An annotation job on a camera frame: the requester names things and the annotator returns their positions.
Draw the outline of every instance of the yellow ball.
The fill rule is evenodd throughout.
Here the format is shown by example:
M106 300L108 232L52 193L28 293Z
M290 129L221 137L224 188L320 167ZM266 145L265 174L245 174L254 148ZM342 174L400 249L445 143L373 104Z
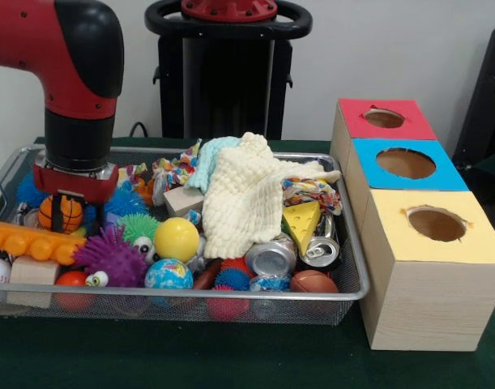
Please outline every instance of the yellow ball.
M198 250L198 231L181 217L167 219L156 230L153 238L156 252L161 258L173 258L186 263Z

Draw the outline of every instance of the wire basket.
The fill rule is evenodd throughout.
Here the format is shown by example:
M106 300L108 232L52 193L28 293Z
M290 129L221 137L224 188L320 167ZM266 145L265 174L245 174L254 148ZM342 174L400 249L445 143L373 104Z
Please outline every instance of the wire basket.
M33 145L17 150L2 167L0 221L14 219L18 206L17 186L32 169L36 154L43 148L41 145ZM112 147L109 161L118 166L138 165L142 162L151 165L162 156L171 159L182 151ZM301 163L317 160L326 171L339 169L339 164L326 155L275 153L275 156L281 160ZM344 206L343 215L335 218L341 246L341 264L332 272L332 278L339 293L255 293L0 284L0 315L337 325L352 303L368 292L369 281L343 179L339 179L335 185ZM151 214L161 220L168 217L165 207L154 207ZM217 307L219 311L235 310L236 318L217 315Z

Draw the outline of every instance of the yellow box top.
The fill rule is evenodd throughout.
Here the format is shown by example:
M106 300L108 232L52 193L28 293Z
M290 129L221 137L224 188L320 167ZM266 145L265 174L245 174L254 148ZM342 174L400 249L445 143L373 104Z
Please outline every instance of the yellow box top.
M397 261L495 263L495 230L472 192L371 195Z

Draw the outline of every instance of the yellow cheese wedge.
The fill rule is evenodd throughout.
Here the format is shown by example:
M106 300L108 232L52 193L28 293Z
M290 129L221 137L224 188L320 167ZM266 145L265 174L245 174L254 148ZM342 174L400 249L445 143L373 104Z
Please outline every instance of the yellow cheese wedge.
M301 255L305 255L320 216L318 201L292 205L283 210L285 224Z

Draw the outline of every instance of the green spiky ball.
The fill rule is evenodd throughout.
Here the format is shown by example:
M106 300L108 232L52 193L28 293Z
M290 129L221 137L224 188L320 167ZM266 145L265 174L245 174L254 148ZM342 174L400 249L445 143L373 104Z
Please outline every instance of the green spiky ball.
M123 240L134 244L138 237L148 237L153 241L157 227L160 222L149 215L141 215L138 213L123 216L118 222L118 225L125 226L125 234Z

